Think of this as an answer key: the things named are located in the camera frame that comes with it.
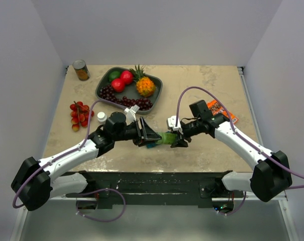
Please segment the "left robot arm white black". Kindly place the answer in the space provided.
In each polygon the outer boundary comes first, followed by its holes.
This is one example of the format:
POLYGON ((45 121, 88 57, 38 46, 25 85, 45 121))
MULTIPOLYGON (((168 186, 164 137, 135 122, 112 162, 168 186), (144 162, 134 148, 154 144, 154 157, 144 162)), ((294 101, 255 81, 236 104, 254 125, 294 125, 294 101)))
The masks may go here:
POLYGON ((95 191, 93 182, 82 174, 68 178, 65 173, 112 150, 117 141, 132 141, 141 147, 161 139, 144 118, 127 124, 125 114, 113 112, 103 125, 74 147, 41 160, 34 157, 25 159, 11 183, 15 193, 13 208, 19 208, 17 200, 27 210, 33 211, 50 198, 62 194, 80 193, 84 197, 90 197, 95 191))

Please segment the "green pill bottle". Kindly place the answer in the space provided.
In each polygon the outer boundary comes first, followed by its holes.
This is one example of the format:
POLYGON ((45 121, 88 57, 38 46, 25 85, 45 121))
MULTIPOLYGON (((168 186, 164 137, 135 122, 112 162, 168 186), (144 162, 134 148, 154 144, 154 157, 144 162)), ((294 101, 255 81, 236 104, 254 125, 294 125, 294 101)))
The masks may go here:
POLYGON ((175 133, 158 133, 161 139, 159 139, 156 144, 158 145, 172 145, 176 142, 177 134, 175 133))

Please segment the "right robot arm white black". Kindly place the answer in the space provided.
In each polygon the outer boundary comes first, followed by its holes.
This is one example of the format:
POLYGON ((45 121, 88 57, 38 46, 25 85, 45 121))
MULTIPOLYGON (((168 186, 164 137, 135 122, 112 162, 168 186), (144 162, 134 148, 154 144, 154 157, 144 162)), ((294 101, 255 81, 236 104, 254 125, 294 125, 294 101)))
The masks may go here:
POLYGON ((193 119, 189 123, 180 122, 174 115, 167 119, 168 129, 177 135, 175 147, 187 147, 191 137, 208 134, 224 143, 238 154, 252 169, 252 173, 227 171, 215 184, 215 192, 227 197, 232 191, 252 192, 268 202, 292 185, 288 158, 282 151, 272 152, 238 130, 222 113, 213 114, 204 100, 191 104, 193 119))

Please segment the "teal five-day pill organizer strip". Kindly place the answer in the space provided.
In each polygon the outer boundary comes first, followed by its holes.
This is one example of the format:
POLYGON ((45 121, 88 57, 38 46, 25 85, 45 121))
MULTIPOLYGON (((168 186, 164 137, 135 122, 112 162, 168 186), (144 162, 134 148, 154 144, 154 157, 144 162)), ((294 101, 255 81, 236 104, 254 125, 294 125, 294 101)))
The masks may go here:
POLYGON ((148 144, 146 145, 146 148, 147 148, 147 149, 150 149, 150 148, 154 148, 154 147, 156 147, 156 146, 158 146, 158 143, 153 142, 153 143, 148 143, 148 144))

